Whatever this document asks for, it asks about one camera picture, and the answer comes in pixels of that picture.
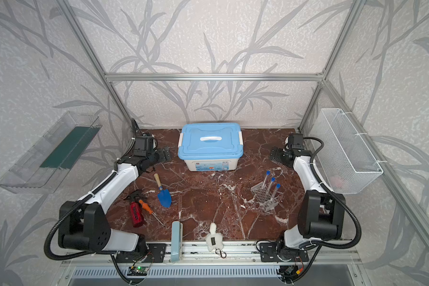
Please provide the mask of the blue plastic bin lid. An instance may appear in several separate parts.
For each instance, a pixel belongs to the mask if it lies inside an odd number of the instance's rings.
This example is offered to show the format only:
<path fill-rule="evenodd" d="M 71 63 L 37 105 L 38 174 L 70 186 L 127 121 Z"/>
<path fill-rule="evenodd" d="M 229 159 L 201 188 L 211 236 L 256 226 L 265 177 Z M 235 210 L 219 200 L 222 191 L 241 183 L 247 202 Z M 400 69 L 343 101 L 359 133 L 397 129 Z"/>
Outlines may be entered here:
<path fill-rule="evenodd" d="M 244 153 L 243 134 L 237 123 L 185 125 L 178 142 L 182 160 L 238 159 Z"/>

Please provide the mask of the clear test tube rack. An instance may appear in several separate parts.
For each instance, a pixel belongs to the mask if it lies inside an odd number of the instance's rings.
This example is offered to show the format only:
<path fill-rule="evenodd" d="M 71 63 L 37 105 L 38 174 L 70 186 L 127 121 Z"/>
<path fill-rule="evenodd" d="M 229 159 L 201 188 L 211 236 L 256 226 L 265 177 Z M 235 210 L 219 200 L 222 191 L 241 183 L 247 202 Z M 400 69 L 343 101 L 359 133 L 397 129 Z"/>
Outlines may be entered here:
<path fill-rule="evenodd" d="M 259 203 L 259 206 L 262 208 L 262 210 L 264 212 L 270 212 L 272 209 L 274 209 L 278 205 L 278 203 L 280 201 L 280 199 L 278 197 L 278 192 L 276 194 L 275 201 L 273 203 L 270 203 L 269 202 L 270 197 L 267 197 L 267 195 L 266 195 L 267 186 L 265 186 L 264 189 L 262 189 L 261 184 L 262 183 L 259 183 L 255 186 L 251 187 L 250 191 L 254 195 L 255 200 Z M 274 183 L 274 186 L 271 189 L 271 193 L 273 192 L 275 186 L 276 186 L 276 183 Z"/>

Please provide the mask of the white plastic storage bin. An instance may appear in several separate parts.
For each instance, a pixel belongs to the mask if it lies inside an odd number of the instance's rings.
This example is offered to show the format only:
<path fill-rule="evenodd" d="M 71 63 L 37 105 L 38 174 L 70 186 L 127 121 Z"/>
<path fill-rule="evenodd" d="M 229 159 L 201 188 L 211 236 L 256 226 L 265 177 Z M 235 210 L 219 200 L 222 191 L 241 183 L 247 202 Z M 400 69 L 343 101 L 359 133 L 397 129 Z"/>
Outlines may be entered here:
<path fill-rule="evenodd" d="M 183 160 L 192 172 L 202 171 L 224 171 L 237 168 L 238 159 L 216 159 L 216 160 Z"/>

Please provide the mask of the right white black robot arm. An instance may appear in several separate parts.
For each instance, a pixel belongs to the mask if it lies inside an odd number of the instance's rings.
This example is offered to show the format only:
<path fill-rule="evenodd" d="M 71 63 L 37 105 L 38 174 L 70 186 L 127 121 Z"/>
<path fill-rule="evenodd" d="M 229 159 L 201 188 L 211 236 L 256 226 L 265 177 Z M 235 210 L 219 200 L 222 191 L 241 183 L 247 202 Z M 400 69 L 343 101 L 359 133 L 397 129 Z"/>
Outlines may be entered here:
<path fill-rule="evenodd" d="M 297 225 L 285 231 L 280 241 L 288 249 L 350 249 L 361 240 L 360 221 L 347 206 L 344 195 L 335 193 L 318 170 L 315 157 L 323 148 L 324 142 L 319 138 L 291 133 L 284 147 L 275 147 L 271 151 L 270 159 L 293 168 L 305 189 Z M 354 223 L 355 236 L 348 243 L 334 244 L 332 240 L 342 237 L 345 214 Z"/>

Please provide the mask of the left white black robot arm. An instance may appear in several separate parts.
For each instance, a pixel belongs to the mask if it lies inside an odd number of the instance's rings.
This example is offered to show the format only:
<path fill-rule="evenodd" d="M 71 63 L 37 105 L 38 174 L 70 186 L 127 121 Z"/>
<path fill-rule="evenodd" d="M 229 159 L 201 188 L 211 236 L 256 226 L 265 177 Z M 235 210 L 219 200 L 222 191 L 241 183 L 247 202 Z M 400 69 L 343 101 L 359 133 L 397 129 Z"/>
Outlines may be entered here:
<path fill-rule="evenodd" d="M 67 201 L 60 207 L 59 219 L 44 243 L 46 257 L 70 260 L 118 251 L 145 257 L 149 250 L 144 236 L 112 229 L 106 214 L 130 183 L 154 165 L 170 160 L 169 147 L 160 147 L 150 133 L 135 136 L 106 179 L 79 200 Z"/>

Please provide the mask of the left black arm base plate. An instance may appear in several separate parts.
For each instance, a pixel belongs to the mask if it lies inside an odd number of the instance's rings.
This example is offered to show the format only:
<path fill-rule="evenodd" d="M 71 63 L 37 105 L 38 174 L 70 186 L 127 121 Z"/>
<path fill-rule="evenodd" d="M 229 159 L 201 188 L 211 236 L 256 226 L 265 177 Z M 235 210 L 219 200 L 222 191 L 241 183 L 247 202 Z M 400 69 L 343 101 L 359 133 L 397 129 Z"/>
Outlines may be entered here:
<path fill-rule="evenodd" d="M 167 244 L 150 243 L 147 244 L 148 252 L 146 255 L 137 255 L 133 253 L 120 252 L 116 255 L 117 263 L 163 263 L 166 254 Z"/>

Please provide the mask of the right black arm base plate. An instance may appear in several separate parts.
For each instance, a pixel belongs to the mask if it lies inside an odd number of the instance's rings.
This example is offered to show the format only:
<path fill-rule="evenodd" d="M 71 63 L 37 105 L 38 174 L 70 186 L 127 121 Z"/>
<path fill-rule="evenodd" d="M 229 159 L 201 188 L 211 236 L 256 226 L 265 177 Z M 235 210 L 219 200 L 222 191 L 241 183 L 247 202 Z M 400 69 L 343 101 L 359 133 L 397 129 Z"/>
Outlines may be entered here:
<path fill-rule="evenodd" d="M 277 248 L 276 242 L 260 242 L 256 245 L 261 262 L 308 262 L 309 256 L 303 250 Z"/>

